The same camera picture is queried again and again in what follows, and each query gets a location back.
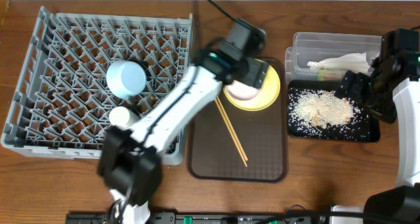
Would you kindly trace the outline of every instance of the gray dish rack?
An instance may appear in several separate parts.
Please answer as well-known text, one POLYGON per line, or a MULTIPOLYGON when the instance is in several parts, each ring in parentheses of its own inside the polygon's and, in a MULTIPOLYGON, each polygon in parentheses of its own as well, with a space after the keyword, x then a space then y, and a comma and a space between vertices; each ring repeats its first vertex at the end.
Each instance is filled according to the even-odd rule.
MULTIPOLYGON (((25 156, 100 158, 110 110, 145 116, 188 65, 192 19, 51 14, 41 7, 1 144, 25 156), (106 85, 116 60, 143 63, 145 90, 119 99, 106 85)), ((184 160, 186 129, 163 157, 184 160)))

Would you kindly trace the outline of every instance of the wooden chopstick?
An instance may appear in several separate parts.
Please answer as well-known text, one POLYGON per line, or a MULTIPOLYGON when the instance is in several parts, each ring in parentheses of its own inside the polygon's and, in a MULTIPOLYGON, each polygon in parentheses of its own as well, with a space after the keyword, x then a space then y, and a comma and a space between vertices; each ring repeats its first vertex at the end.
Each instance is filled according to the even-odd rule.
POLYGON ((241 156, 241 158, 242 158, 242 160, 245 164, 245 167, 248 167, 248 165, 246 163, 246 161, 248 161, 248 157, 247 157, 245 151, 243 150, 243 147, 241 145, 240 140, 238 139, 238 136, 236 135, 236 132, 234 130, 233 125, 230 123, 228 114, 224 110, 221 100, 217 97, 215 101, 216 101, 217 108, 219 109, 219 112, 222 115, 224 123, 226 124, 226 127, 229 130, 230 136, 232 137, 232 140, 234 141, 234 143, 236 145, 236 148, 237 148, 237 150, 238 150, 238 152, 239 152, 239 154, 240 154, 240 156, 241 156))

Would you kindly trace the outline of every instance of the wood grain surface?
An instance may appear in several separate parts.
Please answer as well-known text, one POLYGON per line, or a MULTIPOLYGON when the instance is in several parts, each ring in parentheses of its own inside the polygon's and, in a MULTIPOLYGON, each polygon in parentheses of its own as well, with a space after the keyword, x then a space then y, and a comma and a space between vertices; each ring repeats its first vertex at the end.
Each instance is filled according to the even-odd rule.
MULTIPOLYGON (((221 2, 234 16, 264 28, 265 56, 284 62, 296 32, 382 35, 420 24, 418 2, 221 2)), ((5 122, 41 5, 51 12, 188 18, 188 1, 11 1, 0 36, 0 123, 5 122)), ((230 22, 201 3, 205 38, 224 35, 230 22)), ((391 189, 398 170, 398 125, 381 124, 378 143, 289 138, 289 175, 278 184, 194 179, 164 167, 154 207, 179 212, 282 212, 292 204, 322 208, 361 205, 391 189)), ((64 223, 70 211, 104 211, 112 202, 96 175, 97 160, 27 158, 0 148, 0 223, 64 223)))

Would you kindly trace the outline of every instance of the yellow plate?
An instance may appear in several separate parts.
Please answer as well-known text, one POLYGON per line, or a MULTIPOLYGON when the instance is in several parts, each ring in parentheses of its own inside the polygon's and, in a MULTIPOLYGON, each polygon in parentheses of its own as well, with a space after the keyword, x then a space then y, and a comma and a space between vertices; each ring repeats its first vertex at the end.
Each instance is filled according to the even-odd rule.
POLYGON ((223 92, 226 98, 236 107, 254 112, 268 108, 277 99, 280 93, 280 78, 276 70, 269 66, 260 93, 255 98, 247 101, 234 99, 226 91, 226 88, 223 88, 223 92))

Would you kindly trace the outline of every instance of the wooden table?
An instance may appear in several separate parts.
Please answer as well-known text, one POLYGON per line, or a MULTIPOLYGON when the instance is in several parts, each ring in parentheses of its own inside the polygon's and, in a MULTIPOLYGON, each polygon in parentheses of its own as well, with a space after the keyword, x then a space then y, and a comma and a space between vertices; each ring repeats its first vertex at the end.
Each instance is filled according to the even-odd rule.
MULTIPOLYGON (((0 37, 0 123, 10 101, 41 5, 51 12, 188 18, 188 1, 11 1, 0 37)), ((420 24, 418 2, 222 2, 268 33, 266 56, 282 62, 296 32, 383 35, 420 24)), ((201 4, 206 37, 225 35, 230 22, 201 4)), ((202 181, 186 163, 164 167, 152 205, 179 212, 282 212, 292 204, 323 208, 361 205, 393 188, 398 170, 398 125, 381 123, 378 143, 289 138, 289 175, 278 184, 202 181)), ((0 150, 0 223, 63 223, 70 211, 104 211, 112 203, 96 175, 97 160, 26 158, 0 150)))

